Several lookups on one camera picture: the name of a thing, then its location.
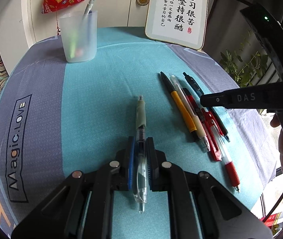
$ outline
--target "white sign board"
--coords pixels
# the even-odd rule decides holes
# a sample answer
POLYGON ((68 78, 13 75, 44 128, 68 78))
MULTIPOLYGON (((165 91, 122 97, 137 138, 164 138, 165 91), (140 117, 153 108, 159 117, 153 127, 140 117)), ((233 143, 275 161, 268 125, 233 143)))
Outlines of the white sign board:
POLYGON ((193 49, 203 47, 208 0, 150 0, 146 36, 193 49))

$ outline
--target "beige pen grip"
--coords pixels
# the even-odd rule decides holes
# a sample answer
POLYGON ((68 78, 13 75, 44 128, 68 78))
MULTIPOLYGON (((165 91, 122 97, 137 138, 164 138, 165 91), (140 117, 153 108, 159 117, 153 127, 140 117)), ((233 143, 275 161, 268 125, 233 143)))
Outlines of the beige pen grip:
POLYGON ((195 124, 195 126, 197 128, 198 137, 203 138, 203 137, 207 136, 205 129, 203 128, 199 117, 197 115, 192 116, 192 120, 193 120, 193 123, 195 124))

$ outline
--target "black pen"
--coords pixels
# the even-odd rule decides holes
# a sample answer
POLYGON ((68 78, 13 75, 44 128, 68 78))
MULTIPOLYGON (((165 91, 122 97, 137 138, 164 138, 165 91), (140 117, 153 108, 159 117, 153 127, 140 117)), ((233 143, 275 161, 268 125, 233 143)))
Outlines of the black pen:
MULTIPOLYGON (((200 86, 197 84, 197 82, 195 81, 195 79, 191 76, 189 76, 188 74, 186 74, 185 72, 183 72, 183 75, 187 81, 187 83, 191 86, 191 88, 196 92, 196 94, 199 96, 199 98, 204 94, 204 92, 201 90, 200 86)), ((219 115, 217 114, 217 112, 214 110, 213 107, 208 108, 209 111, 211 111, 212 115, 215 117, 215 119, 217 120, 220 129, 223 133, 224 138, 230 142, 229 136, 228 136, 228 131, 225 128, 222 120, 220 119, 219 115)))

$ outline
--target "silver screw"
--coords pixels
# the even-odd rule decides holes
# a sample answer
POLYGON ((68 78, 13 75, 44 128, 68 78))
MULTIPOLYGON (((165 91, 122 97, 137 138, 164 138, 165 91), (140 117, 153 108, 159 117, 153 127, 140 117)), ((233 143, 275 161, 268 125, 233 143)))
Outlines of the silver screw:
POLYGON ((119 166, 119 162, 118 161, 111 161, 110 163, 109 163, 109 165, 111 166, 111 167, 118 167, 119 166))
POLYGON ((82 172, 81 171, 74 171, 72 173, 73 178, 80 178, 82 176, 82 172))
POLYGON ((163 168, 170 168, 172 166, 171 162, 162 162, 163 168))
POLYGON ((201 178, 209 178, 210 177, 210 174, 209 173, 207 173, 207 172, 199 172, 199 176, 201 177, 201 178))

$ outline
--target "pen holder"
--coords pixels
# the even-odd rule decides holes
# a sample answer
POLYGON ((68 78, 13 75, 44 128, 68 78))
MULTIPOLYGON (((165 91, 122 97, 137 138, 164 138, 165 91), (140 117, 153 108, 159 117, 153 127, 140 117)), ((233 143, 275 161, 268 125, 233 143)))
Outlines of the pen holder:
POLYGON ((66 60, 76 63, 93 59, 97 52, 97 11, 68 13, 59 23, 66 60))

